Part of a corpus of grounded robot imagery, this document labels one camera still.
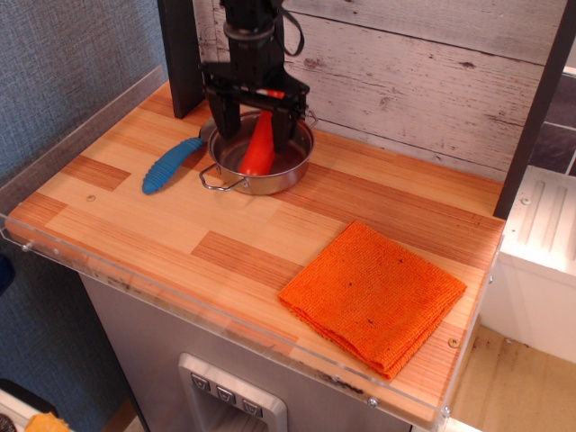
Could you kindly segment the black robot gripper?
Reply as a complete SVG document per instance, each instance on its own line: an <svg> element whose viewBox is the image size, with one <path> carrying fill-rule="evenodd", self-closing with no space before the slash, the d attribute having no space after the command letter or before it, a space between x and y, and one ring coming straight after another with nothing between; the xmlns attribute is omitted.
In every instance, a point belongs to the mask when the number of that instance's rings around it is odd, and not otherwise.
<svg viewBox="0 0 576 432"><path fill-rule="evenodd" d="M201 65L204 92L219 134L232 139L241 126L243 105L273 111L274 152L286 151L307 108L310 88L284 68L284 48L277 40L262 46L234 42L227 62Z"/></svg>

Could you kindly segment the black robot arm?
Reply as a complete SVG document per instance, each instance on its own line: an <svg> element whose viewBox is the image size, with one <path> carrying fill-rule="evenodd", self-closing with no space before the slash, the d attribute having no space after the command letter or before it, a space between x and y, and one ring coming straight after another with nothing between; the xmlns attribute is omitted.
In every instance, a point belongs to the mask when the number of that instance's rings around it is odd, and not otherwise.
<svg viewBox="0 0 576 432"><path fill-rule="evenodd" d="M201 65L203 90L218 132L225 139L239 131L239 107L244 104L272 114L274 151L282 153L304 118L310 88L284 68L286 56L298 56L284 44L284 20L302 27L281 1L222 1L223 24L229 41L228 62Z"/></svg>

